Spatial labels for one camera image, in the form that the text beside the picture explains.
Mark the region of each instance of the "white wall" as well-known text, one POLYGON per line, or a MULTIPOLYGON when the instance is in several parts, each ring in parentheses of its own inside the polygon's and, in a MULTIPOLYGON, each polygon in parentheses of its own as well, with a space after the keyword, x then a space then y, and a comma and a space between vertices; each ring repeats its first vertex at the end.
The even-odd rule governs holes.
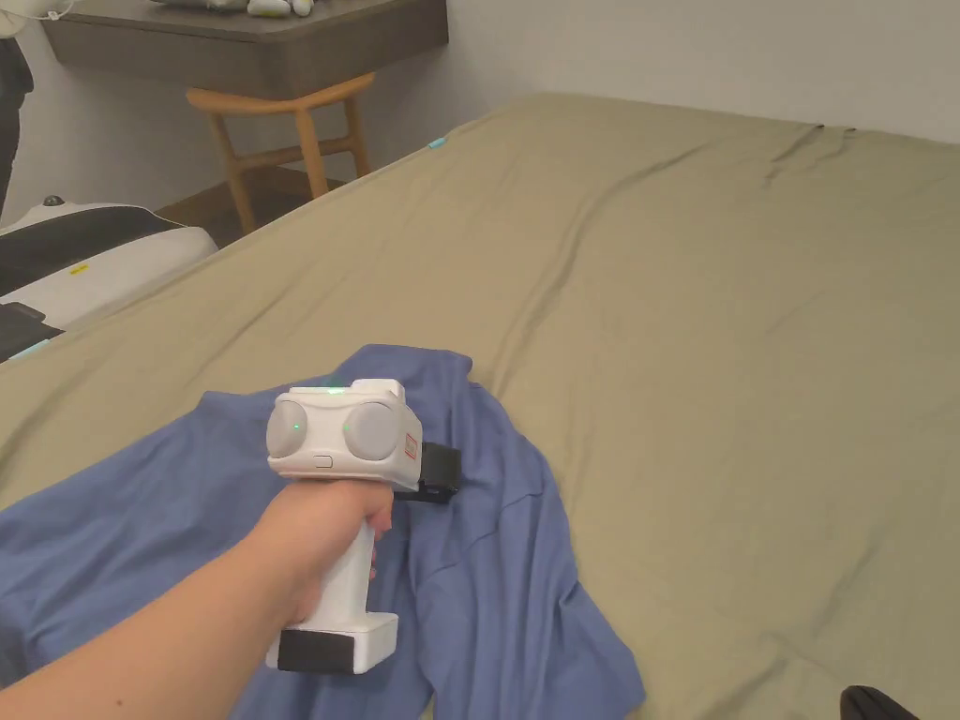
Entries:
POLYGON ((955 0, 448 0, 450 46, 381 74, 377 156, 550 89, 960 142, 955 0))
MULTIPOLYGON (((955 0, 448 0, 450 46, 380 73, 380 164, 519 94, 567 90, 960 142, 955 0)), ((43 195, 158 207, 220 178, 182 89, 66 70, 33 28, 5 220, 43 195)), ((241 148, 293 139, 244 125, 241 148)), ((331 174, 345 177, 345 164, 331 174)))

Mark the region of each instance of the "wrist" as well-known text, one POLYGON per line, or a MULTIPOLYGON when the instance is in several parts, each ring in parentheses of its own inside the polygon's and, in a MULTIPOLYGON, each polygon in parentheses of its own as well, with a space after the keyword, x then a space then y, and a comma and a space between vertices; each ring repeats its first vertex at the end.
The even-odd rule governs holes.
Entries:
POLYGON ((302 586, 293 564, 283 561, 283 552, 284 549, 273 546, 269 538, 253 532, 224 556, 239 568, 252 592, 261 598, 277 631, 290 623, 302 586))

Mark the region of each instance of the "khaki bed sheet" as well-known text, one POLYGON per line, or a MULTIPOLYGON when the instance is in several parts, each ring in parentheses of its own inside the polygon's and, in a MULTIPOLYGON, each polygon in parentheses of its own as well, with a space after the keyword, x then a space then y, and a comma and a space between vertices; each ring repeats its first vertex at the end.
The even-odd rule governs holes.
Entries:
POLYGON ((205 390, 450 348, 549 459, 641 717, 950 717, 957 197, 947 145, 530 98, 2 366, 0 507, 205 390))

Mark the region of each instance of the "white machine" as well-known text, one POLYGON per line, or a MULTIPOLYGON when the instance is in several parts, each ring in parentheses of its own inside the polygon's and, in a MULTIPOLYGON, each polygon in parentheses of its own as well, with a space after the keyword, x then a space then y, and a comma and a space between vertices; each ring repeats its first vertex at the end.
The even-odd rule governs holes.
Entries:
MULTIPOLYGON (((396 380, 291 388, 276 399, 267 449, 270 467, 283 477, 389 482, 397 498, 429 502, 447 501, 459 487, 459 451, 424 447, 420 420, 396 380)), ((276 639, 269 666, 360 674, 394 652, 397 616, 367 612, 372 552, 373 530, 365 525, 324 578, 316 611, 276 639)))
POLYGON ((0 228, 0 362, 216 252, 202 228, 142 207, 48 198, 0 228))

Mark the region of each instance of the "device handle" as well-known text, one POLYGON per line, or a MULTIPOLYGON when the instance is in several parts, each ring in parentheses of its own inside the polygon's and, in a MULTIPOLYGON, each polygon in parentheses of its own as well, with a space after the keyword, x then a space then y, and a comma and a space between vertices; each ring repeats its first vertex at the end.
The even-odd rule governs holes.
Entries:
POLYGON ((367 608, 372 559, 373 528, 364 522, 347 552, 324 576, 317 609, 297 627, 329 630, 363 615, 367 608))

